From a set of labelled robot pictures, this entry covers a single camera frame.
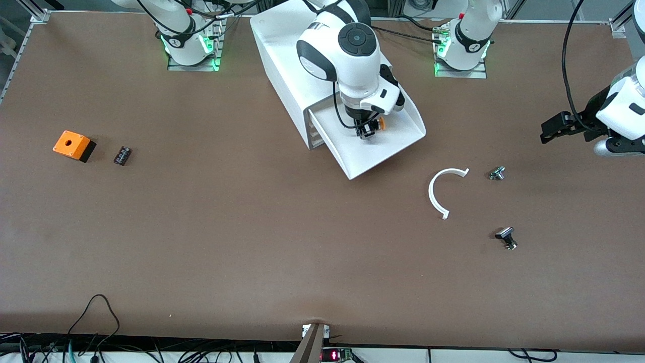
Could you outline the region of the black silver T-bolt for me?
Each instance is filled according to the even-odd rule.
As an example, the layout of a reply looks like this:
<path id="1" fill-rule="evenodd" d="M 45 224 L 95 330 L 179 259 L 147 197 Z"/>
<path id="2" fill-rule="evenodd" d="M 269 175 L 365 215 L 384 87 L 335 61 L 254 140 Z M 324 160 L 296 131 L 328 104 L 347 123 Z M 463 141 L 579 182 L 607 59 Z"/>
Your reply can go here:
<path id="1" fill-rule="evenodd" d="M 513 238 L 513 232 L 513 227 L 506 227 L 495 233 L 494 237 L 503 241 L 507 250 L 515 250 L 518 246 L 518 242 L 516 242 L 516 240 Z"/>

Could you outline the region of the orange button enclosure box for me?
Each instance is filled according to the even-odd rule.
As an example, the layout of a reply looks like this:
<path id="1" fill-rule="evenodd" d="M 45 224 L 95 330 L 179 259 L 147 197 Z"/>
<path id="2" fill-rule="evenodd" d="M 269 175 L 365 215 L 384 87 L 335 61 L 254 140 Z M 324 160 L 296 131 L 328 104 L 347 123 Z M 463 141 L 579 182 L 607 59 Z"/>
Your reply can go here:
<path id="1" fill-rule="evenodd" d="M 66 130 L 57 140 L 52 150 L 67 158 L 87 163 L 96 145 L 94 140 L 88 136 Z"/>

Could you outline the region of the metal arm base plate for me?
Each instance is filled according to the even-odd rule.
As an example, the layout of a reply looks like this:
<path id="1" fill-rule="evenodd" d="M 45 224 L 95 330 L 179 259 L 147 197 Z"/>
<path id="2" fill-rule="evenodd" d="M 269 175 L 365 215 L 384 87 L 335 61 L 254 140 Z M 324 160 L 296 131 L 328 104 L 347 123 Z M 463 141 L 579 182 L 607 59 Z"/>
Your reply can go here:
<path id="1" fill-rule="evenodd" d="M 164 50 L 168 55 L 167 69 L 169 71 L 217 72 L 223 56 L 226 30 L 227 20 L 222 19 L 215 21 L 200 33 L 192 35 L 190 40 L 193 43 L 181 49 L 179 55 L 180 60 L 189 61 L 188 65 L 177 62 L 173 57 L 177 50 L 170 50 L 168 43 L 163 40 Z"/>
<path id="2" fill-rule="evenodd" d="M 437 77 L 485 79 L 486 51 L 490 40 L 484 43 L 467 41 L 461 44 L 456 36 L 454 25 L 441 34 L 434 35 L 433 39 L 440 44 L 434 46 L 434 74 Z"/>

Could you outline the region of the aluminium frame rail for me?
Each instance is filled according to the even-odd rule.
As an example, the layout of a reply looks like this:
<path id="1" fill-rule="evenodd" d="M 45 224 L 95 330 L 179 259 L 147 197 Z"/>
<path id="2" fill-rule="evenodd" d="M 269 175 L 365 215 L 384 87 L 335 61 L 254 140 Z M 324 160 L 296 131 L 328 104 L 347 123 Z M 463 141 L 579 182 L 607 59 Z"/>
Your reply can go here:
<path id="1" fill-rule="evenodd" d="M 626 38 L 626 24 L 633 21 L 636 32 L 645 43 L 645 0 L 629 0 L 622 10 L 610 18 L 610 27 L 614 38 Z"/>
<path id="2" fill-rule="evenodd" d="M 46 0 L 0 0 L 0 105 L 35 26 L 48 23 L 51 9 Z"/>

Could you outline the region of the black device with red light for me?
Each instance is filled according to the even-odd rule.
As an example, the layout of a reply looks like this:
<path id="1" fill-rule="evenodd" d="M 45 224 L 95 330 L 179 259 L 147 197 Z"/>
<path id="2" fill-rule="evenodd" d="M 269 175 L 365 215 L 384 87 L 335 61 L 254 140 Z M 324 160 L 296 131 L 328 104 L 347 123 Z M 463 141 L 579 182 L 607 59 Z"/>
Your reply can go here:
<path id="1" fill-rule="evenodd" d="M 353 360 L 353 353 L 350 348 L 323 347 L 319 360 L 320 363 L 345 363 Z"/>

